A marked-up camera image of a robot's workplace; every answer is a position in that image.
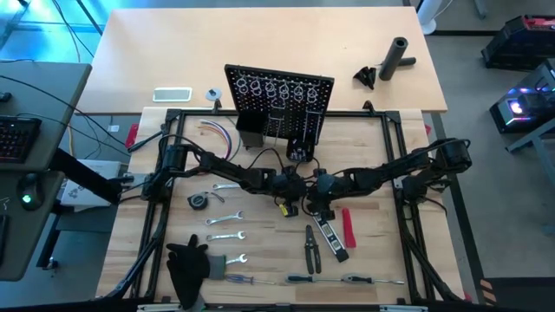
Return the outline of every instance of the combination wrench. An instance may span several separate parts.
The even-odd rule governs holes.
[[[226,235],[207,235],[206,240],[208,242],[214,239],[222,239],[222,238],[238,238],[238,239],[245,239],[246,235],[244,231],[239,231],[237,234],[226,234]]]
[[[237,220],[243,219],[243,212],[242,211],[237,211],[236,214],[233,214],[231,216],[226,216],[226,217],[222,217],[222,218],[215,218],[215,219],[207,219],[206,220],[206,225],[211,225],[211,224],[215,224],[215,223],[226,221],[226,220],[232,220],[232,219],[237,219]]]
[[[214,191],[223,190],[223,189],[226,189],[226,188],[240,188],[240,187],[241,186],[239,186],[239,184],[237,184],[237,183],[233,183],[233,184],[229,184],[229,185],[222,185],[222,184],[212,185],[212,189],[214,189]]]
[[[235,259],[225,261],[225,265],[237,263],[237,262],[245,263],[246,261],[247,261],[246,254],[241,254],[241,256],[236,257]]]

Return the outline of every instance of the wooden workbench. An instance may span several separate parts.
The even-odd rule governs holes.
[[[137,141],[144,140],[160,129],[166,116],[165,108],[145,108],[140,120]],[[422,115],[417,110],[401,111],[402,127],[408,151],[428,145]],[[206,150],[222,155],[225,145],[215,133],[200,130],[199,118],[187,117],[185,136],[198,142]],[[234,142],[238,135],[232,124],[225,117],[206,117],[227,128]],[[150,142],[135,152],[129,166],[130,172],[152,172],[158,153],[156,141]],[[284,155],[285,140],[277,141],[277,150]],[[266,145],[272,145],[268,139]],[[248,166],[258,149],[246,151],[241,148],[234,163]],[[379,166],[386,162],[382,128],[376,119],[326,118],[320,143],[315,157],[328,172],[357,166]],[[188,157],[187,166],[195,164],[192,156]],[[308,176],[314,162],[300,166],[301,175]],[[259,167],[278,169],[278,162],[273,153],[265,153],[257,162]],[[240,189],[223,190],[218,194],[225,198],[221,204],[211,198],[208,208],[193,211],[186,202],[186,197],[202,191],[210,191],[214,183],[226,183],[214,175],[177,179],[173,191],[172,207],[167,225],[165,244],[185,244],[196,233],[201,243],[208,234],[226,234],[245,231],[245,240],[217,240],[209,243],[208,253],[226,254],[234,258],[245,253],[247,263],[235,263],[227,268],[228,273],[241,273],[255,276],[261,280],[276,282],[272,285],[237,285],[226,281],[205,280],[201,294],[209,303],[394,303],[398,297],[408,299],[407,285],[348,285],[343,283],[316,283],[288,285],[284,277],[289,272],[306,273],[304,256],[304,231],[307,224],[315,229],[316,240],[320,246],[323,273],[320,277],[337,277],[341,274],[360,272],[375,278],[406,281],[405,266],[402,258],[401,241],[395,215],[390,183],[365,198],[345,198],[333,202],[334,208],[349,207],[357,241],[356,249],[348,249],[350,259],[339,263],[333,256],[322,234],[313,220],[299,212],[298,217],[284,218],[274,205],[273,198],[251,195]],[[126,196],[138,192],[131,191]],[[441,200],[436,194],[429,194]],[[98,285],[97,295],[105,295],[124,277],[137,257],[140,234],[145,217],[147,203],[139,199],[127,201],[120,205],[114,224],[114,230],[108,246],[108,253]],[[217,218],[237,211],[245,212],[245,219],[228,221],[211,226],[205,225],[207,218]],[[434,204],[422,204],[421,222],[431,264],[451,287],[453,292],[462,296],[459,270],[447,227],[444,211]],[[337,234],[343,241],[342,214],[336,213],[336,220],[331,221]],[[156,298],[171,296],[177,300],[166,267],[167,250],[164,249]],[[143,275],[144,291],[147,285],[147,264]],[[417,276],[420,270],[415,269]],[[419,289],[424,294],[421,279]]]
[[[413,67],[377,79],[375,90],[353,80],[381,63],[398,36],[408,39]],[[225,64],[333,77],[334,109],[371,100],[381,110],[447,111],[413,7],[113,10],[78,107],[140,114],[157,105],[155,88],[191,87],[189,103],[161,106],[210,106],[206,91],[220,88],[222,105],[234,108]]]

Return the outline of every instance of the black cylinder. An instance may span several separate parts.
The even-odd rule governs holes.
[[[399,61],[405,53],[407,46],[407,39],[403,37],[396,37],[393,39],[388,55],[385,57],[385,60],[383,60],[382,68],[380,68],[380,79],[383,81],[391,80],[391,77],[393,77],[393,73],[397,69]]]

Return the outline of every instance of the tool pegboard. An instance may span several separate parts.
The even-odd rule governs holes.
[[[267,114],[264,137],[317,144],[333,78],[236,65],[225,65],[225,75],[239,114]]]

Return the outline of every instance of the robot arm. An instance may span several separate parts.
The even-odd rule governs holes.
[[[307,208],[310,213],[320,214],[324,219],[334,219],[335,214],[330,209],[332,200],[367,196],[384,182],[402,176],[407,176],[403,180],[403,188],[411,190],[408,194],[423,196],[429,183],[449,173],[464,172],[472,165],[466,143],[466,140],[457,139],[437,140],[428,147],[414,150],[377,168],[350,168],[335,174],[328,174],[324,169],[316,171],[317,181],[308,189],[310,203]],[[431,158],[428,152],[433,150],[437,153]],[[417,170],[421,170],[418,175],[409,176]]]

